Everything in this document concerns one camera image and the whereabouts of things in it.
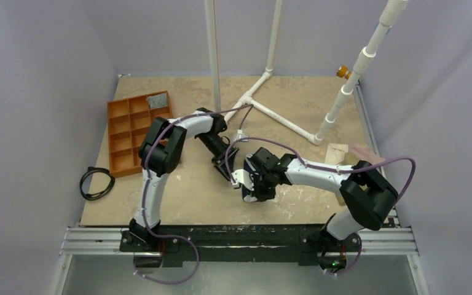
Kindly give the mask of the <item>navy blue underwear white trim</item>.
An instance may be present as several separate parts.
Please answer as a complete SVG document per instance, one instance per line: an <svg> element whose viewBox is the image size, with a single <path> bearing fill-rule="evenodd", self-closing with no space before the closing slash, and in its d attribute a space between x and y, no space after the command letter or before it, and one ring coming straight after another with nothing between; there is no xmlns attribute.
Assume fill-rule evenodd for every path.
<svg viewBox="0 0 472 295"><path fill-rule="evenodd" d="M275 198L275 186L270 186L271 183L266 181L265 174L254 167L249 157L245 158L243 169L250 173L254 183L253 191L242 187L242 199L245 202L266 202Z"/></svg>

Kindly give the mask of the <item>orange compartment tray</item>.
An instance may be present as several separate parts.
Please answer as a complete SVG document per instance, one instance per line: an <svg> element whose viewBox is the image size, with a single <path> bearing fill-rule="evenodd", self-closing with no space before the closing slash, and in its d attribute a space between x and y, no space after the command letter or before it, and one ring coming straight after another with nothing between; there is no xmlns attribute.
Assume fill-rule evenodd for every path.
<svg viewBox="0 0 472 295"><path fill-rule="evenodd" d="M173 110L168 91L168 106L149 109L148 95L133 96L108 102L109 171L115 178L134 175L142 171L138 150L152 120L156 117L171 119Z"/></svg>

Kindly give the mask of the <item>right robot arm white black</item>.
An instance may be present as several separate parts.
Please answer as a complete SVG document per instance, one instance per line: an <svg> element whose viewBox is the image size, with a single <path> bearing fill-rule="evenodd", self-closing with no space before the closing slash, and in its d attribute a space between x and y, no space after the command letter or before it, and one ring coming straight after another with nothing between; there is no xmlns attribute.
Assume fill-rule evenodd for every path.
<svg viewBox="0 0 472 295"><path fill-rule="evenodd" d="M261 147L245 157L243 171L251 186L241 186L242 199L249 203L274 199L279 185L309 186L340 195L346 209L329 219L320 234L328 250L337 249L359 230L379 230L398 196L382 174L363 160L340 169L304 162L295 154L277 157Z"/></svg>

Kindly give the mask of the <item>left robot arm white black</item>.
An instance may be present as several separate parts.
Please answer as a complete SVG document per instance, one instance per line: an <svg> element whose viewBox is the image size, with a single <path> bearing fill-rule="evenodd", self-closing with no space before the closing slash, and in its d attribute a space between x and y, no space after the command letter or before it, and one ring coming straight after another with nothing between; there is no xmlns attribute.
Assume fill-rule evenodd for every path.
<svg viewBox="0 0 472 295"><path fill-rule="evenodd" d="M138 211L129 224L135 244L143 251L152 251L159 242L155 228L160 224L163 192L170 174L178 166L189 138L198 138L212 153L214 168L228 181L238 148L219 135L227 130L223 112L198 108L194 113L177 119L156 117L139 148L143 168L143 194Z"/></svg>

